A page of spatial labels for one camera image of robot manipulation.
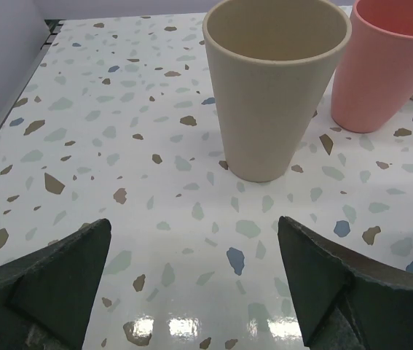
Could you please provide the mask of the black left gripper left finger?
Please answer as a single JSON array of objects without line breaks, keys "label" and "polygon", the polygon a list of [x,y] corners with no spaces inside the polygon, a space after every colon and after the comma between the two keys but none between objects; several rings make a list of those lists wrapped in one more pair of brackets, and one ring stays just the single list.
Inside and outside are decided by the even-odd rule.
[{"label": "black left gripper left finger", "polygon": [[99,219],[0,266],[0,349],[81,349],[111,242]]}]

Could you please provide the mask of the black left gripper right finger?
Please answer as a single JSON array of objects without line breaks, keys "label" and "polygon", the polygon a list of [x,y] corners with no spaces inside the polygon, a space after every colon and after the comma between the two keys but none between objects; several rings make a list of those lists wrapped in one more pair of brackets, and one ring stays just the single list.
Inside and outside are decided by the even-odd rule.
[{"label": "black left gripper right finger", "polygon": [[354,252],[290,217],[278,222],[286,278],[309,349],[413,349],[413,273]]}]

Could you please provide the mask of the beige plastic cup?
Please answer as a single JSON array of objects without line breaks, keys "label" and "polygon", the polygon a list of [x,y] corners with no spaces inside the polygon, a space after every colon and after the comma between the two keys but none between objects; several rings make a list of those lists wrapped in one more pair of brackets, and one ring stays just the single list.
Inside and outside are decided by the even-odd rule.
[{"label": "beige plastic cup", "polygon": [[222,1],[202,22],[229,169],[282,176],[350,40],[330,1]]}]

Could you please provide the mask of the pink plastic cup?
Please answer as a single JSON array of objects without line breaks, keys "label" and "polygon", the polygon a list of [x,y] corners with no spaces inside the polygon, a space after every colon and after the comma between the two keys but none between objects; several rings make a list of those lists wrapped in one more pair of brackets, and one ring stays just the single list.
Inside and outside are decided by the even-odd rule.
[{"label": "pink plastic cup", "polygon": [[413,0],[360,0],[334,75],[331,116],[356,133],[380,129],[413,95]]}]

